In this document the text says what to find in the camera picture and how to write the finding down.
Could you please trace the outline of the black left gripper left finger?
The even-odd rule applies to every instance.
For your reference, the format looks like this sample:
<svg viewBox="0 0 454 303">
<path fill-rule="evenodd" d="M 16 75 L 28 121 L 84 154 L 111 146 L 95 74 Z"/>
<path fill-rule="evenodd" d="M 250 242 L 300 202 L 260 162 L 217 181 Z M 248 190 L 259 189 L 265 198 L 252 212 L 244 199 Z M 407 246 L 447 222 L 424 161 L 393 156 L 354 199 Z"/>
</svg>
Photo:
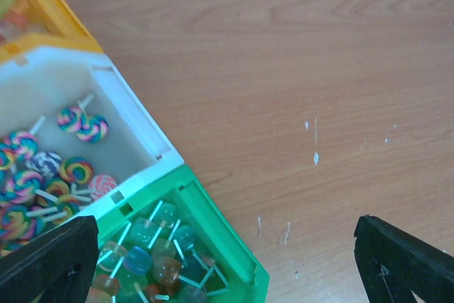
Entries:
<svg viewBox="0 0 454 303">
<path fill-rule="evenodd" d="M 2 302 L 84 302 L 99 257 L 98 226 L 80 216 L 1 259 Z"/>
</svg>

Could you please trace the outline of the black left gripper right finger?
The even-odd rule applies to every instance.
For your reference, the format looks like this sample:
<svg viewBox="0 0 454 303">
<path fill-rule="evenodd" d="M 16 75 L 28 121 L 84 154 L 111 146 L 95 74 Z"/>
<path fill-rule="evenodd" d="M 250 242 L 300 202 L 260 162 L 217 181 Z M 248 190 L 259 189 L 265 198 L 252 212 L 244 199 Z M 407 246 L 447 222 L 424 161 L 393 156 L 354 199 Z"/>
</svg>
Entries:
<svg viewBox="0 0 454 303">
<path fill-rule="evenodd" d="M 354 237 L 370 302 L 453 301 L 453 256 L 376 216 L 361 216 Z"/>
</svg>

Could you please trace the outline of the green plastic candy bin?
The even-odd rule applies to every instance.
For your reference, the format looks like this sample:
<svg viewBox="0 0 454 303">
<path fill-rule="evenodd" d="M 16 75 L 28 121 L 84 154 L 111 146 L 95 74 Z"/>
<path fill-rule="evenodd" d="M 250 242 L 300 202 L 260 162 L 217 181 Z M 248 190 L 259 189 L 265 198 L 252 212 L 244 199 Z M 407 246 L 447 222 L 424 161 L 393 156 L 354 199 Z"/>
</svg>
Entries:
<svg viewBox="0 0 454 303">
<path fill-rule="evenodd" d="M 99 227 L 88 302 L 265 301 L 267 271 L 187 166 L 124 183 L 88 213 Z"/>
</svg>

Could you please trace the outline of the white plastic candy bin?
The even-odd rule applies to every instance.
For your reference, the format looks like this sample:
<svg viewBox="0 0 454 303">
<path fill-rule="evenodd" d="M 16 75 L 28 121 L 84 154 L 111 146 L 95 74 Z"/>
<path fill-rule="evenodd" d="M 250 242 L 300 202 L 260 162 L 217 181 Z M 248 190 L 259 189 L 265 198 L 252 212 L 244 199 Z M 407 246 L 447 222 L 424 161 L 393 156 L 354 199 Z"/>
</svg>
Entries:
<svg viewBox="0 0 454 303">
<path fill-rule="evenodd" d="M 107 56 L 40 47 L 1 64 L 2 256 L 182 163 Z"/>
</svg>

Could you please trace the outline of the orange plastic candy bin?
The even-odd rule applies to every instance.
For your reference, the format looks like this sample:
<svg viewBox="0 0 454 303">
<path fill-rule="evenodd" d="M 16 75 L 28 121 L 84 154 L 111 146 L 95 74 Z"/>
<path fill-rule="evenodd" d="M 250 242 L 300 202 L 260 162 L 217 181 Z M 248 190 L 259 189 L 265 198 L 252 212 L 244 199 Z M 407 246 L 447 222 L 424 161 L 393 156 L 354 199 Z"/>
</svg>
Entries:
<svg viewBox="0 0 454 303">
<path fill-rule="evenodd" d="M 14 38 L 1 36 L 1 61 L 39 46 L 102 53 L 103 50 L 65 0 L 14 0 L 10 18 L 1 11 L 1 22 L 18 29 Z M 1 0 L 1 8 L 6 0 Z"/>
</svg>

